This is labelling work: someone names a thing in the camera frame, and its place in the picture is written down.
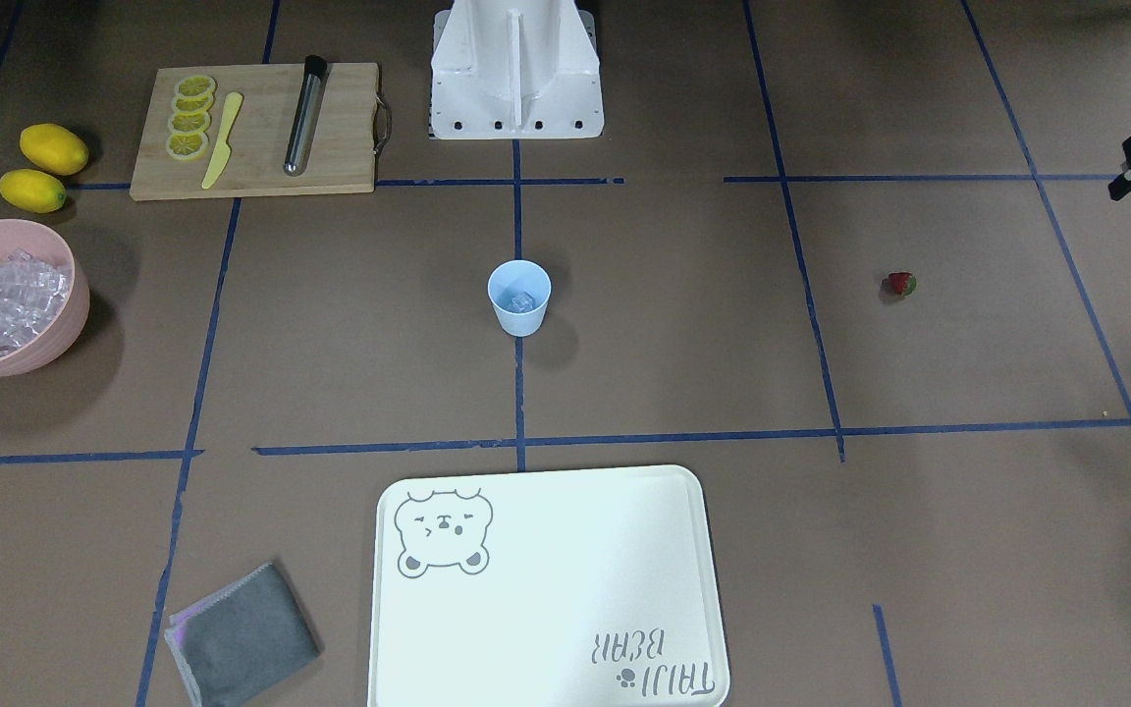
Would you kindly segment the lemon slice one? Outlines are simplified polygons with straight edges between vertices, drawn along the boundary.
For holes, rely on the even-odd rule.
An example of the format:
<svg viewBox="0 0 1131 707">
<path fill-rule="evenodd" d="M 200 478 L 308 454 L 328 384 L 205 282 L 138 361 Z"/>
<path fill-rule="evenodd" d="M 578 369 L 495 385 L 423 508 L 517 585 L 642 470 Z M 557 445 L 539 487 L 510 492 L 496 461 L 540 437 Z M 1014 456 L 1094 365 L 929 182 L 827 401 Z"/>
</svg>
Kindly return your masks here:
<svg viewBox="0 0 1131 707">
<path fill-rule="evenodd" d="M 208 75 L 191 75 L 178 80 L 174 95 L 182 100 L 200 100 L 215 92 L 217 83 Z"/>
</svg>

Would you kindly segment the lemon slice four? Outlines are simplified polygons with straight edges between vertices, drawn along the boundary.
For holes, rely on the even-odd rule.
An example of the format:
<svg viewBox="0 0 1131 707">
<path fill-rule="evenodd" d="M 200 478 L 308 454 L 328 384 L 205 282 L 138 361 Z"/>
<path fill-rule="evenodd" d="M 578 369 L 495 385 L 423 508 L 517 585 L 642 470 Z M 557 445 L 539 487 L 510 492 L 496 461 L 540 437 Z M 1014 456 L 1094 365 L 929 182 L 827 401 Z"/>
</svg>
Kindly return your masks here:
<svg viewBox="0 0 1131 707">
<path fill-rule="evenodd" d="M 208 135 L 206 131 L 193 131 L 193 133 L 169 133 L 166 143 L 163 143 L 170 158 L 176 161 L 191 161 L 205 155 L 208 150 Z"/>
</svg>

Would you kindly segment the wooden cutting board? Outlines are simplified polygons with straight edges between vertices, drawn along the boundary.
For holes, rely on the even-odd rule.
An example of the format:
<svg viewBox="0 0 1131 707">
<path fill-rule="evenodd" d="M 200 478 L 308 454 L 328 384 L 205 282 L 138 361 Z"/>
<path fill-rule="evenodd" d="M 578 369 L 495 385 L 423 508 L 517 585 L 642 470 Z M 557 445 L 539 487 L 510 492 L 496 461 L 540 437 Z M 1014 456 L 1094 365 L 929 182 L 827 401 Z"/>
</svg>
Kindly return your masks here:
<svg viewBox="0 0 1131 707">
<path fill-rule="evenodd" d="M 207 75 L 216 81 L 207 135 L 216 139 L 225 95 L 242 94 L 228 145 L 232 157 L 210 188 L 201 179 L 211 153 L 193 159 L 169 156 L 169 121 L 176 81 Z M 196 66 L 157 69 L 129 193 L 135 201 L 282 195 L 368 193 L 374 189 L 377 153 L 389 138 L 389 109 L 380 94 L 380 66 L 333 63 L 320 92 L 316 130 L 301 174 L 284 171 L 295 121 L 302 64 Z"/>
</svg>

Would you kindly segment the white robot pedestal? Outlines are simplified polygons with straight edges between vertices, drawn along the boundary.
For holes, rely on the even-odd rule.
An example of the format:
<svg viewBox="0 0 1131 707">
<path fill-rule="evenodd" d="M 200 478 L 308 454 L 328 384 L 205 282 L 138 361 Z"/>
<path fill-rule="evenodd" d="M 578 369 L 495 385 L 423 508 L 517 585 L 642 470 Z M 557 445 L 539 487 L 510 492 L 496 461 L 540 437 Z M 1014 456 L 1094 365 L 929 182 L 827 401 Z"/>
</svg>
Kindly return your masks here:
<svg viewBox="0 0 1131 707">
<path fill-rule="evenodd" d="M 435 14 L 431 72 L 432 138 L 603 133 L 596 21 L 575 1 L 455 1 Z"/>
</svg>

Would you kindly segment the metal muddler black tip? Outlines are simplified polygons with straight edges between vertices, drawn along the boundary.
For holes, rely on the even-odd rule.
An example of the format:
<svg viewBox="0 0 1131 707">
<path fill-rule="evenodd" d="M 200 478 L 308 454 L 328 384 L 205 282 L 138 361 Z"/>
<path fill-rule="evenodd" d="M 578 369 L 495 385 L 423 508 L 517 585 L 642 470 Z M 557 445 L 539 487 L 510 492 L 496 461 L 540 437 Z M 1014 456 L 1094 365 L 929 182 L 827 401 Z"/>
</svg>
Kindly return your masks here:
<svg viewBox="0 0 1131 707">
<path fill-rule="evenodd" d="M 304 173 L 316 133 L 320 103 L 323 100 L 329 64 L 323 57 L 308 55 L 302 64 L 302 81 L 283 159 L 283 173 L 288 178 Z"/>
</svg>

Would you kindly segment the yellow plastic knife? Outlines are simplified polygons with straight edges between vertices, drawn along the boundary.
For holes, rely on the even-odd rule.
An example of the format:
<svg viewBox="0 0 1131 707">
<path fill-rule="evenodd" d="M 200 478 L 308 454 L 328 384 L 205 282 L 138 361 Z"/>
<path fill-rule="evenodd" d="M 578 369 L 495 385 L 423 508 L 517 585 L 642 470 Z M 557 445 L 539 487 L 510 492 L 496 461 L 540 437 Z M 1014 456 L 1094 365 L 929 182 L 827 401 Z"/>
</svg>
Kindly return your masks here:
<svg viewBox="0 0 1131 707">
<path fill-rule="evenodd" d="M 208 159 L 205 173 L 202 173 L 200 183 L 202 190 L 211 189 L 216 184 L 216 181 L 221 179 L 221 175 L 224 174 L 226 166 L 228 166 L 228 161 L 232 158 L 233 153 L 230 146 L 230 136 L 238 121 L 242 104 L 243 95 L 241 93 L 228 92 L 225 95 L 223 109 L 221 109 L 221 121 L 219 126 L 217 126 L 216 139 L 211 144 L 211 156 Z"/>
</svg>

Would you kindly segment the lemon slice three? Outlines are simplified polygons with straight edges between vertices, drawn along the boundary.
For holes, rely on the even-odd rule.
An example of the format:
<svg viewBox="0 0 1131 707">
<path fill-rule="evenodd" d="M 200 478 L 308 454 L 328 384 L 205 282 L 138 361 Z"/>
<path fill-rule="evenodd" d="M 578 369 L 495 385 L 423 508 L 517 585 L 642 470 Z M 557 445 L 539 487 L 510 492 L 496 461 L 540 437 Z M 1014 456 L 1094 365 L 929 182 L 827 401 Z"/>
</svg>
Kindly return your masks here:
<svg viewBox="0 0 1131 707">
<path fill-rule="evenodd" d="M 211 126 L 208 111 L 172 112 L 169 117 L 169 131 L 172 135 L 206 133 Z"/>
</svg>

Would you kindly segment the lemon slice two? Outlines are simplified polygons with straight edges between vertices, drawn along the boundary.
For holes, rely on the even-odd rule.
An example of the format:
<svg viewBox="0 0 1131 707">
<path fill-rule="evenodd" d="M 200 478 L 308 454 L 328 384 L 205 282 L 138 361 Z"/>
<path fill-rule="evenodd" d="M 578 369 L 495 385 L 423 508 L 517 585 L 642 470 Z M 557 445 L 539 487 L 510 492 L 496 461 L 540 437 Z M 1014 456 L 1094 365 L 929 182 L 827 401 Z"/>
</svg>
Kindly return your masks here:
<svg viewBox="0 0 1131 707">
<path fill-rule="evenodd" d="M 206 115 L 214 104 L 214 94 L 202 95 L 175 95 L 172 100 L 172 113 L 174 115 Z"/>
</svg>

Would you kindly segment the yellow lemon near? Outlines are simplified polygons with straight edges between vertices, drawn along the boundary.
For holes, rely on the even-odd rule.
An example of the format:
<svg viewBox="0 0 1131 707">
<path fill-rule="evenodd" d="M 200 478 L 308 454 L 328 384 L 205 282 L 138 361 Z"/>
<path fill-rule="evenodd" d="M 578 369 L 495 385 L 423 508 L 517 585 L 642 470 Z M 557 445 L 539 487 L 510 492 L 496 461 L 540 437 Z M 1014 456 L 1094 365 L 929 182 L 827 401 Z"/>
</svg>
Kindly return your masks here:
<svg viewBox="0 0 1131 707">
<path fill-rule="evenodd" d="M 34 169 L 10 170 L 0 176 L 6 202 L 34 214 L 55 213 L 67 204 L 67 189 L 58 178 Z"/>
</svg>

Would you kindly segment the red strawberry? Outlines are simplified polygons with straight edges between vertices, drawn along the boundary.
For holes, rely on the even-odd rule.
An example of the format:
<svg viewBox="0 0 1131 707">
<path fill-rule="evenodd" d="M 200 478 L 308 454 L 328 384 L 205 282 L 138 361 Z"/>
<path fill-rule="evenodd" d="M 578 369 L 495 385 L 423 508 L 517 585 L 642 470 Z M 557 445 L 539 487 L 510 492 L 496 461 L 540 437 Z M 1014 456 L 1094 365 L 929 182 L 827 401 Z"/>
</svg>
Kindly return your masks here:
<svg viewBox="0 0 1131 707">
<path fill-rule="evenodd" d="M 917 278 L 910 271 L 892 271 L 884 277 L 884 286 L 893 298 L 906 299 L 916 291 Z"/>
</svg>

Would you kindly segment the grey folded cloth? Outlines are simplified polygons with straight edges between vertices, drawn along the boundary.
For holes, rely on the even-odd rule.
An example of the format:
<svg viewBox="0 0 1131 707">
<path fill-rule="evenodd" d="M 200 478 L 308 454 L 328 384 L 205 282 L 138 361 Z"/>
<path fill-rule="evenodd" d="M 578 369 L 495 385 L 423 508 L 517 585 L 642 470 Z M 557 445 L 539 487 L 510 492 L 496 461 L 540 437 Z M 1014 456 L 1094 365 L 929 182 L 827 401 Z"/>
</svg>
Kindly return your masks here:
<svg viewBox="0 0 1131 707">
<path fill-rule="evenodd" d="M 320 655 L 295 592 L 273 563 L 171 615 L 163 638 L 192 706 L 243 706 Z"/>
</svg>

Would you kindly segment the pink bowl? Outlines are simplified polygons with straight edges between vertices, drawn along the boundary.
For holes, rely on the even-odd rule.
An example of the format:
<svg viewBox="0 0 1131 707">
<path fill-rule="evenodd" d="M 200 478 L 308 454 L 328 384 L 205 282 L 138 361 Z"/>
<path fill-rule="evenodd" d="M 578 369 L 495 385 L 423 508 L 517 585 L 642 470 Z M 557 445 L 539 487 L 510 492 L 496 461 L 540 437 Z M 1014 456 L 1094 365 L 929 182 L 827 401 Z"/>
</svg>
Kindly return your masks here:
<svg viewBox="0 0 1131 707">
<path fill-rule="evenodd" d="M 36 221 L 0 219 L 0 377 L 70 350 L 89 308 L 88 278 L 64 238 Z"/>
</svg>

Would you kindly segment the yellow lemon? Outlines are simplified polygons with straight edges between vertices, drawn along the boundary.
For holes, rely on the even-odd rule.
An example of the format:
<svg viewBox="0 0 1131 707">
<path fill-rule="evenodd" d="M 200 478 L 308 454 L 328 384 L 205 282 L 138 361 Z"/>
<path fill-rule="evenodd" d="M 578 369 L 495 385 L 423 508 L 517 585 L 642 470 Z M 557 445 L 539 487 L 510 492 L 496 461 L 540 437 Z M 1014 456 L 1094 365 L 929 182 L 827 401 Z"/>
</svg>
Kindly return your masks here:
<svg viewBox="0 0 1131 707">
<path fill-rule="evenodd" d="M 34 169 L 10 170 L 0 176 L 6 202 L 34 214 L 55 213 L 67 204 L 67 189 L 58 178 Z"/>
<path fill-rule="evenodd" d="M 80 136 L 57 124 L 27 126 L 20 131 L 19 148 L 32 165 L 63 178 L 80 173 L 90 156 Z"/>
</svg>

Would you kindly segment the cream bear tray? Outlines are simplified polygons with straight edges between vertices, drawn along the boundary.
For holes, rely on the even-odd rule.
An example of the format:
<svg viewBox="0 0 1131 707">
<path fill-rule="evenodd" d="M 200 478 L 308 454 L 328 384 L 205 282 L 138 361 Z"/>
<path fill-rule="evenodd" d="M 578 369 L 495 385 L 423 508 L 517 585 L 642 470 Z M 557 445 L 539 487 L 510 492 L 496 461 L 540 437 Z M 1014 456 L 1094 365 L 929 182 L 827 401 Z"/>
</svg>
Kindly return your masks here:
<svg viewBox="0 0 1131 707">
<path fill-rule="evenodd" d="M 677 464 L 406 478 L 377 505 L 371 706 L 722 706 L 703 486 Z"/>
</svg>

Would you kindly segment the ice cube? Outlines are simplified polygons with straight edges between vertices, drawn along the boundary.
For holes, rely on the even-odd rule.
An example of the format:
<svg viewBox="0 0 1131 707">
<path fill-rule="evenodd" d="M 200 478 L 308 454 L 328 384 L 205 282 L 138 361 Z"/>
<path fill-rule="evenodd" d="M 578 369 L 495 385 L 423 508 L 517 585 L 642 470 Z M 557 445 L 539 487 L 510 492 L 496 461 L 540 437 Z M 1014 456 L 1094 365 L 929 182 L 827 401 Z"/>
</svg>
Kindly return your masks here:
<svg viewBox="0 0 1131 707">
<path fill-rule="evenodd" d="M 528 292 L 516 291 L 506 300 L 506 310 L 512 314 L 526 314 L 539 307 L 538 300 Z"/>
</svg>

